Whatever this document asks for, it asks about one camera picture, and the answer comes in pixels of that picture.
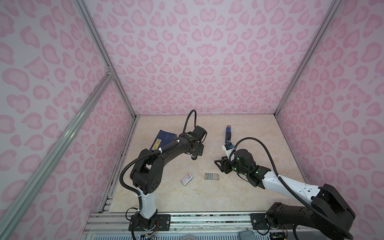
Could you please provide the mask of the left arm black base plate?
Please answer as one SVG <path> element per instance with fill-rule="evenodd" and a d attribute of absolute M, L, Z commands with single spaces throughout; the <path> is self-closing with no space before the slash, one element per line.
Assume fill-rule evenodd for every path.
<path fill-rule="evenodd" d="M 130 231 L 169 231 L 171 215 L 155 213 L 149 219 L 145 219 L 141 214 L 135 214 L 130 221 Z"/>

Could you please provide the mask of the staple tray with staples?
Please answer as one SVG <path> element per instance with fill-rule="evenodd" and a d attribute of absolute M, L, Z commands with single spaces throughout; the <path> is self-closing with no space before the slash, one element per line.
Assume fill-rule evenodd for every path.
<path fill-rule="evenodd" d="M 219 178 L 219 175 L 218 174 L 215 174 L 215 173 L 205 173 L 205 180 L 208 180 L 208 181 L 218 181 L 220 178 Z"/>

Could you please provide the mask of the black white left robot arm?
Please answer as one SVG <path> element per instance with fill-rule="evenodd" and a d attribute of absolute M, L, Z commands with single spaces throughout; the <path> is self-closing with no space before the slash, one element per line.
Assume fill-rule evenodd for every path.
<path fill-rule="evenodd" d="M 139 200 L 139 209 L 131 218 L 132 229 L 153 230 L 159 227 L 155 191 L 161 184 L 165 166 L 182 154 L 194 158 L 203 155 L 203 141 L 207 131 L 196 126 L 192 132 L 183 132 L 172 141 L 155 150 L 144 149 L 139 156 L 124 167 L 119 182 L 125 189 L 134 192 Z"/>

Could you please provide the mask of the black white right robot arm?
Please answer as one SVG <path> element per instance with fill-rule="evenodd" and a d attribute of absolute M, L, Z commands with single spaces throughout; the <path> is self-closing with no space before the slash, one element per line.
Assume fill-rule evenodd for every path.
<path fill-rule="evenodd" d="M 274 170 L 257 165 L 245 149 L 229 153 L 215 165 L 221 172 L 243 175 L 253 187 L 274 191 L 301 203 L 289 206 L 275 202 L 267 210 L 263 224 L 270 229 L 292 225 L 319 230 L 331 240 L 352 240 L 350 229 L 356 214 L 338 190 L 328 184 L 319 187 L 278 175 Z"/>

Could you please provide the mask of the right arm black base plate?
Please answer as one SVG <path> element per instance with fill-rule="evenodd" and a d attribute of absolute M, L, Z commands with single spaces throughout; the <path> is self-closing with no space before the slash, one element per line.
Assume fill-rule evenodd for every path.
<path fill-rule="evenodd" d="M 293 224 L 277 224 L 276 226 L 271 227 L 266 219 L 265 213 L 252 213 L 250 214 L 251 224 L 253 230 L 257 231 L 267 231 L 267 230 L 292 230 Z"/>

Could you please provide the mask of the blue long stapler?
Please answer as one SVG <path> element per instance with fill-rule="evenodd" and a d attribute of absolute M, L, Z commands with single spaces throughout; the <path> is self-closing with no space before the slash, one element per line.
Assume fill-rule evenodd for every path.
<path fill-rule="evenodd" d="M 225 144 L 229 144 L 231 142 L 231 138 L 232 138 L 231 126 L 228 125 L 226 127 Z"/>

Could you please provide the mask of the red white staple box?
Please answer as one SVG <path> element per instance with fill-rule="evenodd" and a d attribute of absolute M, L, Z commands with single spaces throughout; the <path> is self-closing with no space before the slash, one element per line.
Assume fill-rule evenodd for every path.
<path fill-rule="evenodd" d="M 183 186 L 186 186 L 194 177 L 190 174 L 187 173 L 181 180 L 180 182 L 183 184 Z"/>

